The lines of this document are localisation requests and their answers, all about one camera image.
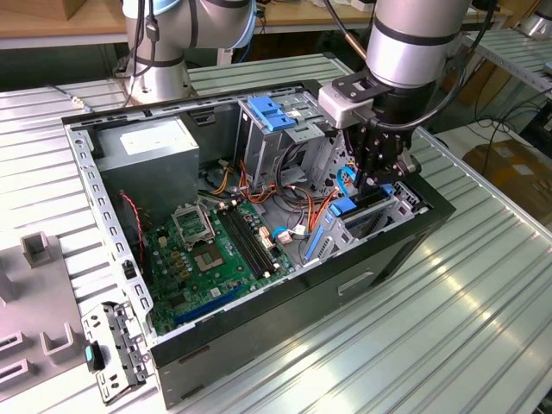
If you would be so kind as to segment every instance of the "metal bracket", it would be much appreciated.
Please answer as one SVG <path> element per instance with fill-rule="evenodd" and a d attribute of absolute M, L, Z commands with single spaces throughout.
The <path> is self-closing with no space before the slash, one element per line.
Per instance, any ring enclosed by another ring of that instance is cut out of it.
<path fill-rule="evenodd" d="M 369 84 L 369 87 L 362 88 L 360 82 L 363 81 L 367 81 L 367 73 L 358 72 L 334 79 L 331 85 L 342 97 L 355 104 L 369 101 L 393 90 L 393 88 L 383 84 Z"/>
<path fill-rule="evenodd" d="M 295 128 L 286 129 L 285 131 L 296 144 L 302 144 L 303 142 L 324 137 L 324 132 L 314 123 L 304 123 Z"/>
<path fill-rule="evenodd" d="M 105 364 L 96 373 L 103 403 L 113 404 L 144 385 L 154 367 L 130 302 L 101 304 L 82 322 L 86 339 L 99 344 Z"/>

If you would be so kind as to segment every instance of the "motherboard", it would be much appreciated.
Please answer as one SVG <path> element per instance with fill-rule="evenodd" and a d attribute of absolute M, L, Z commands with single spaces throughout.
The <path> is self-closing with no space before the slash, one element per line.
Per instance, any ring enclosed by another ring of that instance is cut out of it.
<path fill-rule="evenodd" d="M 179 208 L 145 232 L 157 335 L 164 335 L 294 271 L 249 202 Z"/>

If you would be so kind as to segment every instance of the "wooden shelf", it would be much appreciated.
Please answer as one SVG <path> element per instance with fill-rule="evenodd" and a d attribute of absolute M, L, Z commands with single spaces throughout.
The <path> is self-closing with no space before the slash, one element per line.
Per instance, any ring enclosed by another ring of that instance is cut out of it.
<path fill-rule="evenodd" d="M 371 12 L 361 12 L 350 6 L 337 5 L 337 14 L 345 23 L 368 24 Z M 498 15 L 508 16 L 507 10 Z M 478 12 L 482 19 L 485 12 Z M 267 26 L 333 25 L 326 9 L 309 0 L 297 3 L 270 3 L 267 5 Z M 126 33 L 126 23 L 119 0 L 88 0 L 66 22 L 44 17 L 0 10 L 0 39 L 40 38 L 48 36 L 120 35 Z"/>
<path fill-rule="evenodd" d="M 0 10 L 0 39 L 126 33 L 119 0 L 88 0 L 66 22 Z"/>

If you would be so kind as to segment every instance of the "metal workbench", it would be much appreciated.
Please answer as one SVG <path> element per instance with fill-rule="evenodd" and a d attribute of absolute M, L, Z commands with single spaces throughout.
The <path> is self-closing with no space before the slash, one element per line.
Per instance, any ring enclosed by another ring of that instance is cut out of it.
<path fill-rule="evenodd" d="M 191 71 L 200 93 L 347 68 L 322 55 Z M 66 86 L 95 109 L 111 81 Z M 0 241 L 60 237 L 79 309 L 120 300 L 60 127 L 72 104 L 49 89 L 0 94 Z M 423 131 L 422 175 L 457 209 L 398 274 L 171 412 L 531 412 L 552 386 L 552 235 Z M 0 412 L 160 412 L 145 386 L 104 409 L 85 365 Z"/>
<path fill-rule="evenodd" d="M 469 46 L 476 37 L 477 33 L 470 33 L 463 41 Z M 535 41 L 514 28 L 487 31 L 475 52 L 536 91 L 552 88 L 552 76 L 543 70 L 544 64 L 552 62 L 552 40 Z"/>

